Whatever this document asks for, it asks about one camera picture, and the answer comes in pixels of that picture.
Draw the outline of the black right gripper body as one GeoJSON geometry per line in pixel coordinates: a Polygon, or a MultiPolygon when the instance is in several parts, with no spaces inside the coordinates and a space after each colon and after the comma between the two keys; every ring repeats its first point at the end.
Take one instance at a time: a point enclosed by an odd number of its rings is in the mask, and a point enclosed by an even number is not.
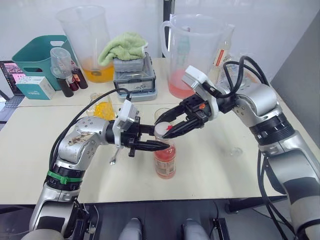
{"type": "Polygon", "coordinates": [[[213,115],[210,104],[197,94],[183,100],[186,122],[193,124],[194,127],[203,127],[213,115]]]}

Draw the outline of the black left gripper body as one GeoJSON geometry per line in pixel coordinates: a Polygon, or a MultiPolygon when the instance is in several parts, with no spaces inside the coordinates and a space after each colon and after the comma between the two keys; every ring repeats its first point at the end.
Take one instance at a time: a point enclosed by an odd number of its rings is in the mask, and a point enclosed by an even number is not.
{"type": "Polygon", "coordinates": [[[128,156],[133,158],[137,150],[141,150],[141,131],[140,131],[140,120],[139,116],[136,116],[134,122],[128,128],[120,134],[120,143],[122,147],[128,148],[128,156]]]}

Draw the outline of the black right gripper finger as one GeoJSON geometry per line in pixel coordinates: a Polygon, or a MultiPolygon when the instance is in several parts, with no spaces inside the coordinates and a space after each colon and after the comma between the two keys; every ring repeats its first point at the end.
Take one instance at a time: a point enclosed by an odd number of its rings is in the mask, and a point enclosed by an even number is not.
{"type": "Polygon", "coordinates": [[[180,123],[171,127],[164,135],[163,139],[173,139],[179,136],[183,136],[188,132],[200,128],[202,126],[202,121],[198,118],[192,118],[187,121],[181,121],[180,123]]]}
{"type": "Polygon", "coordinates": [[[160,108],[155,113],[155,124],[162,122],[171,123],[177,119],[178,116],[181,116],[186,112],[186,108],[183,105],[178,105],[173,108],[160,108]]]}

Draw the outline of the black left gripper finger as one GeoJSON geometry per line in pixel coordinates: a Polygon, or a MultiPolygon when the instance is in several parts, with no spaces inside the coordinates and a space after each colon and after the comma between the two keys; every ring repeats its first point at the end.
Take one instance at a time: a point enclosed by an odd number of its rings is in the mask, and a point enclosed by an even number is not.
{"type": "Polygon", "coordinates": [[[138,134],[141,136],[142,134],[148,134],[149,136],[155,135],[155,126],[148,124],[140,124],[138,134]]]}
{"type": "Polygon", "coordinates": [[[134,144],[135,150],[147,152],[162,151],[167,148],[169,148],[169,145],[167,143],[156,140],[138,141],[134,144]]]}

